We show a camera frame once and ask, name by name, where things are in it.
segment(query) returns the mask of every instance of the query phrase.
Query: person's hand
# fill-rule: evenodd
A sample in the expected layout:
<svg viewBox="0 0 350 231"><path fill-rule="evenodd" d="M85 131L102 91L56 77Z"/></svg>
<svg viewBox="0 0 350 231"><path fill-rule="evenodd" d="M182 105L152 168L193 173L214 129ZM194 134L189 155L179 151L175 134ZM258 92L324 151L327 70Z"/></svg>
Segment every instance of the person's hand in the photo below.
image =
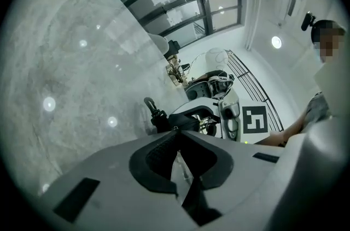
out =
<svg viewBox="0 0 350 231"><path fill-rule="evenodd" d="M283 132L271 132L266 139L259 141L257 144L266 146L279 146L284 143Z"/></svg>

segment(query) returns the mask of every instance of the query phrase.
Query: metal railing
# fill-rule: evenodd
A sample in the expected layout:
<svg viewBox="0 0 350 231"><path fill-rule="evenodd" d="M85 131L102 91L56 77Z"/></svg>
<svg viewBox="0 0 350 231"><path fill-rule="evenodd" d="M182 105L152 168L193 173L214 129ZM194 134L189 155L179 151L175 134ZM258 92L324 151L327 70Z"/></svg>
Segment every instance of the metal railing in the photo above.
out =
<svg viewBox="0 0 350 231"><path fill-rule="evenodd" d="M195 32L198 35L205 35L206 34L206 30L202 26L200 26L197 22L193 22L193 23L195 26Z"/></svg>
<svg viewBox="0 0 350 231"><path fill-rule="evenodd" d="M243 87L248 92L253 101L266 102L267 115L270 118L269 126L273 131L283 131L283 125L275 106L272 104L269 95L265 92L260 82L256 79L248 67L235 55L231 50L227 51L229 54L228 66L234 73L236 79L239 79Z"/></svg>

